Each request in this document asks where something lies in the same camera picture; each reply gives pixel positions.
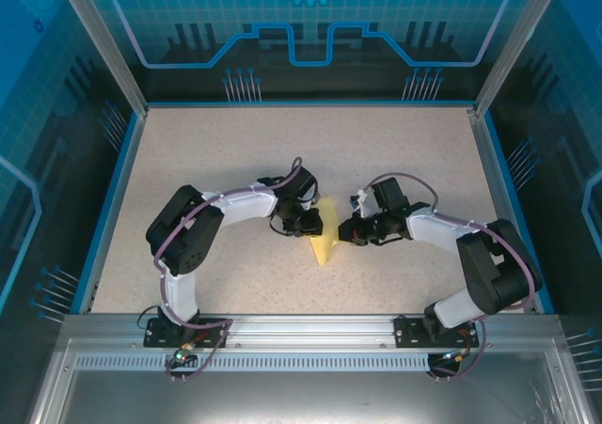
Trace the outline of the grey metal tray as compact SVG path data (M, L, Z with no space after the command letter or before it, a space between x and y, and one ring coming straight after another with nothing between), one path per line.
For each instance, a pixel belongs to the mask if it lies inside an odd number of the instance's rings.
M602 424L556 348L426 372L81 371L55 353L26 424Z

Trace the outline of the yellow cloth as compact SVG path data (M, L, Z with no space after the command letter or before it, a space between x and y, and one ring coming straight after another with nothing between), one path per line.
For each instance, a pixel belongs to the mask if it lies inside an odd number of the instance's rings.
M332 251L339 242L340 218L330 196L320 198L315 209L322 219L323 230L321 235L310 236L309 240L318 265L324 266L330 260Z

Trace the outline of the aluminium frame post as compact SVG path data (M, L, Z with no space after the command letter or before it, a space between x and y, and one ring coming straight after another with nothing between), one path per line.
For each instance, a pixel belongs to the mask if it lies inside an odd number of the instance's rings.
M472 113L476 119L484 117L498 95L550 2L551 0L528 0L477 96Z
M93 0L68 1L128 103L139 117L146 118L147 101Z

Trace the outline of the aluminium mounting rail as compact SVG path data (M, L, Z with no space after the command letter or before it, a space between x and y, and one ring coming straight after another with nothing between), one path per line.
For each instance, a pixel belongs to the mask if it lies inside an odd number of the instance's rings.
M399 338L393 315L239 315L226 348L232 352L392 351ZM57 346L80 351L140 350L134 314L67 317ZM485 320L480 342L496 352L542 352L566 346L554 315L499 314Z

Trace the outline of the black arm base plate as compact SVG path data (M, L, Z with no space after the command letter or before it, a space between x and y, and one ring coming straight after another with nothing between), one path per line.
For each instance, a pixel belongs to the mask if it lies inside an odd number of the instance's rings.
M396 347L401 349L478 348L480 341L474 323L464 322L446 328L432 317L398 316L393 321Z
M226 325L219 324L207 329L193 329L180 326L168 318L149 319L143 346L146 348L181 348L185 343L192 343L195 348L210 349L215 346L223 348L226 341L219 343L225 335Z

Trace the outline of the aluminium side rail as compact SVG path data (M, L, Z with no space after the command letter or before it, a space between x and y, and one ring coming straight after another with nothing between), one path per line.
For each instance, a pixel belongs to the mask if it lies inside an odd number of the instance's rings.
M90 306L93 304L145 123L145 117L133 113L108 185L79 283L71 302L71 314L85 314L89 312Z
M467 113L497 216L513 223L535 267L540 270L510 169L491 117L488 114L478 117L472 107L468 108Z

